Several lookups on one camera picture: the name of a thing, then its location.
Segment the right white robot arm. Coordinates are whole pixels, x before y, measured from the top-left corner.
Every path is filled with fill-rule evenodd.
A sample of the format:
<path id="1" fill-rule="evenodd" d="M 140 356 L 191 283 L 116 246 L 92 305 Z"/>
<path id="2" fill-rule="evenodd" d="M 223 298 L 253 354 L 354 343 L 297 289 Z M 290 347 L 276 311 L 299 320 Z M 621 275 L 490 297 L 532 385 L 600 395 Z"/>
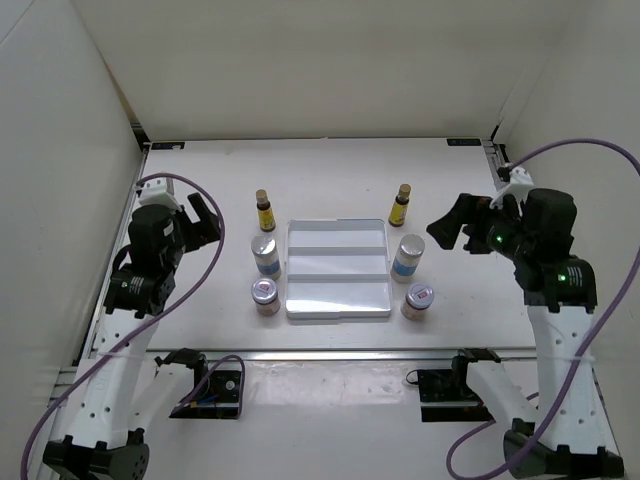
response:
<path id="1" fill-rule="evenodd" d="M 522 201 L 508 194 L 497 207 L 491 202 L 462 193 L 426 230 L 444 250 L 465 234 L 469 253 L 495 252 L 513 263 L 534 332 L 538 403 L 530 403 L 489 350 L 457 356 L 450 390 L 464 400 L 478 396 L 504 426 L 504 468 L 513 477 L 621 478 L 624 462 L 606 446 L 586 343 L 597 291 L 593 268 L 571 252 L 574 200 L 534 188 Z"/>

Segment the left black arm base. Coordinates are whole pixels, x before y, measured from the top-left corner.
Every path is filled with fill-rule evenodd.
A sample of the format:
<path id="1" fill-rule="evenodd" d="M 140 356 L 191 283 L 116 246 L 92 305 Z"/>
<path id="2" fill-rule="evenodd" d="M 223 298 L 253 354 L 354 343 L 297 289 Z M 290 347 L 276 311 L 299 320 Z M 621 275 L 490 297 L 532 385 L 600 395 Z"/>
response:
<path id="1" fill-rule="evenodd" d="M 172 419 L 238 420 L 242 414 L 246 365 L 236 354 L 229 354 L 209 365 L 206 355 L 183 348 L 156 356 L 158 367 L 183 365 L 193 373 L 193 389 L 169 415 Z"/>

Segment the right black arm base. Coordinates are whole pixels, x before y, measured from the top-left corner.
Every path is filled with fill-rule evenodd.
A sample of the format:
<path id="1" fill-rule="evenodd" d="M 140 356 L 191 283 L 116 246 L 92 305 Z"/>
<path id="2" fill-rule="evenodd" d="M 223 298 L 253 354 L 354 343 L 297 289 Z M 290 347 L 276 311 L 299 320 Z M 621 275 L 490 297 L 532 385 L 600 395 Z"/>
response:
<path id="1" fill-rule="evenodd" d="M 486 422 L 493 417 L 480 397 L 468 386 L 468 366 L 480 361 L 500 363 L 490 349 L 459 349 L 451 366 L 414 369 L 405 382 L 417 387 L 423 423 Z"/>

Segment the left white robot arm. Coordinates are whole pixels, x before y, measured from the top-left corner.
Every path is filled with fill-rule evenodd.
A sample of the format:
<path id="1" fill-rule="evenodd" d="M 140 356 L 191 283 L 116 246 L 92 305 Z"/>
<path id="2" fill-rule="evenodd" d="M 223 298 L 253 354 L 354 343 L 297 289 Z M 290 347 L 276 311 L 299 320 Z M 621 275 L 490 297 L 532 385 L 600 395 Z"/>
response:
<path id="1" fill-rule="evenodd" d="M 224 220 L 207 193 L 188 201 L 198 219 L 170 194 L 143 200 L 116 254 L 96 361 L 74 384 L 86 388 L 79 412 L 42 461 L 63 479 L 141 479 L 149 464 L 145 429 L 133 419 L 134 391 L 147 346 L 161 319 L 177 309 L 169 298 L 183 257 L 208 244 L 223 246 Z"/>

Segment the brown spice jar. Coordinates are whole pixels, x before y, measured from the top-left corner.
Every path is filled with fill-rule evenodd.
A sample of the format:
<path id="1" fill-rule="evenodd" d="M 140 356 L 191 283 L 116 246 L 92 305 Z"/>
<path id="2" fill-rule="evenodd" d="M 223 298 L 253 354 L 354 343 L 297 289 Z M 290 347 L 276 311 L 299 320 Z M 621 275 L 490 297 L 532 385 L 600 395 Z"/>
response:
<path id="1" fill-rule="evenodd" d="M 251 287 L 251 296 L 260 315 L 272 316 L 280 309 L 277 285 L 271 278 L 256 280 Z"/>
<path id="2" fill-rule="evenodd" d="M 411 321 L 421 321 L 435 298 L 433 289 L 424 283 L 409 286 L 401 306 L 402 315 Z"/>

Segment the blue-label silver-cap jar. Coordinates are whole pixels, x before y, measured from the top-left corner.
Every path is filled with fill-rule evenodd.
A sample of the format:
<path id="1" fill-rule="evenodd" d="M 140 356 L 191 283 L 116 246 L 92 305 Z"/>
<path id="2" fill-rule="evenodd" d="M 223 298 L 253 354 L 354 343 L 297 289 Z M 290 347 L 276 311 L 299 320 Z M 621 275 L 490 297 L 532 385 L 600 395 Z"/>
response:
<path id="1" fill-rule="evenodd" d="M 424 239 L 417 234 L 404 235 L 399 242 L 391 267 L 391 277 L 399 283 L 412 280 L 425 249 Z"/>
<path id="2" fill-rule="evenodd" d="M 256 235 L 251 240 L 251 251 L 260 275 L 278 280 L 281 276 L 281 264 L 276 240 L 269 235 Z"/>

